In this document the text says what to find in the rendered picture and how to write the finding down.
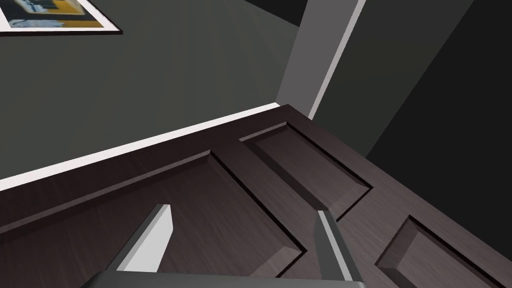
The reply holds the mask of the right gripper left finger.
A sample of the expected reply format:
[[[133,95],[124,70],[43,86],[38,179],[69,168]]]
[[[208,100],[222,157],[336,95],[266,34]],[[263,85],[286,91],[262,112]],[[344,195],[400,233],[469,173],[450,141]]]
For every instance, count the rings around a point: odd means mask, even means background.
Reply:
[[[107,266],[107,271],[157,272],[174,225],[169,204],[158,204]]]

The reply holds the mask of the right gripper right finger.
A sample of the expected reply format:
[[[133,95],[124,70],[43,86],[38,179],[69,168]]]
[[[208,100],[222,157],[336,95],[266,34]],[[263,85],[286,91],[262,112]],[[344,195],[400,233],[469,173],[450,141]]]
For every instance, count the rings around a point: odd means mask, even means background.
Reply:
[[[361,282],[359,269],[332,214],[318,210],[313,238],[322,280]]]

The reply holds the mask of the dark brown panelled door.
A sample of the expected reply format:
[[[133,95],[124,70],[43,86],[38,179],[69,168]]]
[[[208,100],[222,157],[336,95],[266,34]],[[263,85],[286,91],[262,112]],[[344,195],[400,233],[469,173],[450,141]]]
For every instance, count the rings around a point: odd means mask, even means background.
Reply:
[[[0,191],[0,288],[85,288],[151,213],[160,276],[321,288],[340,232],[367,288],[512,288],[512,261],[290,105]]]

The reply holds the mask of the white framed wall picture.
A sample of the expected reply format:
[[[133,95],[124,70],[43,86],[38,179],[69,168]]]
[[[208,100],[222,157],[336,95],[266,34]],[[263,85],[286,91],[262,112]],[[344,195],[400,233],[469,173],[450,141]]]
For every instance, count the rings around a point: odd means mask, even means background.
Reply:
[[[0,0],[0,37],[122,34],[91,0]]]

